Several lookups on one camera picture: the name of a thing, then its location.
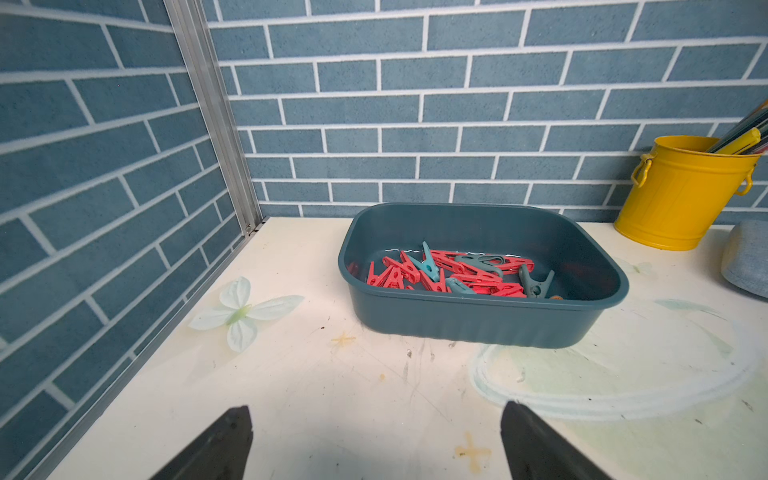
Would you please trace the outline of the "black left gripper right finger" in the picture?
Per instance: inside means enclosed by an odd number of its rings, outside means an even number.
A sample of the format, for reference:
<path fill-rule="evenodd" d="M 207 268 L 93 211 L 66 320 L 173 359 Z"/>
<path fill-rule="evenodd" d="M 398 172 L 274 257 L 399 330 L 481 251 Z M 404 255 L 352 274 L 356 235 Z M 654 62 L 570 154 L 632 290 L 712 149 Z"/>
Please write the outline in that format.
<path fill-rule="evenodd" d="M 610 479 L 524 404 L 506 404 L 500 434 L 513 479 Z"/>

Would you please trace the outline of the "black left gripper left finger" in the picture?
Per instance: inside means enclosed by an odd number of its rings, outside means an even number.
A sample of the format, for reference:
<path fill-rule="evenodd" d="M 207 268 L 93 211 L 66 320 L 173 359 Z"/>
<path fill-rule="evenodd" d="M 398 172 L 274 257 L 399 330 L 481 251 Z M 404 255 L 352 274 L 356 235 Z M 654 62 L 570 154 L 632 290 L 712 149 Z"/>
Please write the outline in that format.
<path fill-rule="evenodd" d="M 252 442 L 249 408 L 232 407 L 151 479 L 242 479 Z"/>

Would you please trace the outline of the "teal plastic storage box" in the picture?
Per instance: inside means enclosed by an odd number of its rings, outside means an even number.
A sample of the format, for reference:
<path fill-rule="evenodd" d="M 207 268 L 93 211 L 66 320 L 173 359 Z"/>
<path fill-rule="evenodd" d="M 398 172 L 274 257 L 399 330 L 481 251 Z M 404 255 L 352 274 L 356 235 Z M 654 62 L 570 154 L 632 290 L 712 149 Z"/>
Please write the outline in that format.
<path fill-rule="evenodd" d="M 534 264 L 532 277 L 554 275 L 544 299 L 429 292 L 422 286 L 371 286 L 368 273 L 398 251 L 512 254 Z M 565 348 L 599 315 L 618 305 L 629 280 L 578 224 L 553 211 L 503 205 L 386 203 L 356 215 L 338 264 L 354 311 L 372 330 L 486 344 Z"/>

